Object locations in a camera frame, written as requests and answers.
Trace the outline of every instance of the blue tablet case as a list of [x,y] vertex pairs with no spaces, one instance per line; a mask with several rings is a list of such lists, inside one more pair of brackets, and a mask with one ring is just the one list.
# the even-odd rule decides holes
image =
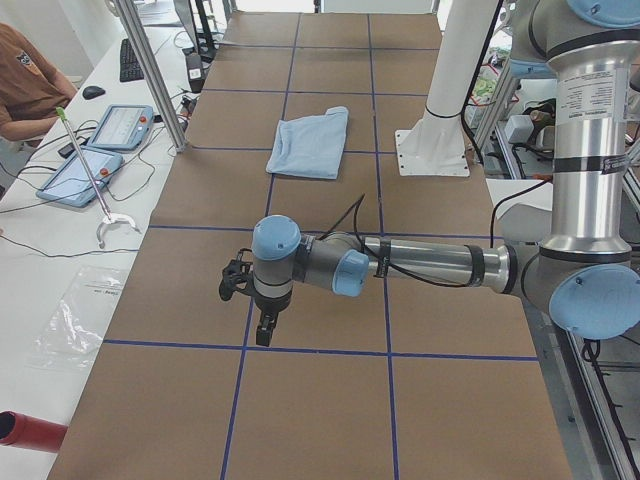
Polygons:
[[[87,145],[130,152],[138,148],[153,125],[153,107],[149,105],[110,105]],[[112,134],[119,129],[120,134]]]
[[[82,152],[91,168],[93,178],[96,179],[100,188],[104,188],[122,165],[122,155],[93,147],[82,147]],[[36,196],[72,207],[83,207],[95,198],[96,192],[91,186],[78,154],[73,152],[36,192]]]

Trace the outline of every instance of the plastic bag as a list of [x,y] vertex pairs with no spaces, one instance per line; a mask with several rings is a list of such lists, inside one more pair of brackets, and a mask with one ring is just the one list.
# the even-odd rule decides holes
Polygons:
[[27,358],[32,367],[91,368],[129,270],[83,266],[58,302]]

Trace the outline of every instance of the red object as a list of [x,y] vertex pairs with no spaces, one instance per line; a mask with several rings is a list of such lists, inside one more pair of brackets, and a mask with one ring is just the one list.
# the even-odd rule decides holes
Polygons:
[[0,413],[0,445],[57,453],[67,427],[22,413]]

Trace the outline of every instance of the keyboard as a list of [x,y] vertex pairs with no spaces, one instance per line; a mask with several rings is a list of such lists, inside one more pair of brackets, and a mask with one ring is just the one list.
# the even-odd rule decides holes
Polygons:
[[144,74],[140,68],[140,63],[133,51],[131,42],[128,38],[122,40],[120,44],[120,82],[133,82],[134,80],[142,80]]

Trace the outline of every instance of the white desk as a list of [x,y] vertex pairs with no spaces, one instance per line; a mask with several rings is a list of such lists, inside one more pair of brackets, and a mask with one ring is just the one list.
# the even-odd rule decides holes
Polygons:
[[[188,89],[182,52],[173,45],[179,29],[150,28],[151,46],[170,95]],[[99,85],[106,94],[84,100],[79,94],[66,109],[74,126],[88,119],[99,120],[110,104],[154,105],[146,82],[119,83],[120,41],[107,52],[85,85]],[[44,141],[64,134],[56,124]],[[64,140],[38,152],[30,165],[58,166],[56,151]],[[143,158],[156,167],[149,185],[129,200],[116,203],[107,195],[114,212],[131,215],[143,234],[171,168],[171,141],[166,131],[145,150]],[[150,168],[139,160],[132,162],[111,181],[110,188],[123,197],[142,185]],[[51,172],[26,173],[23,178],[41,186]],[[0,211],[40,202],[31,187],[19,180],[0,202]],[[97,250],[96,228],[103,214],[97,202],[84,209],[66,209],[54,204],[0,214],[0,228],[8,238],[47,253],[78,253]],[[106,249],[139,248],[143,234],[128,226],[114,226],[106,234]],[[119,269],[131,268],[135,253],[92,255],[73,259],[48,259],[0,239],[1,314],[0,326],[0,410],[14,410],[53,422],[68,424],[86,382],[87,372],[57,372],[27,366],[26,355],[34,340],[54,312],[82,265]],[[40,480],[47,477],[55,455],[12,447],[0,447],[0,478]]]

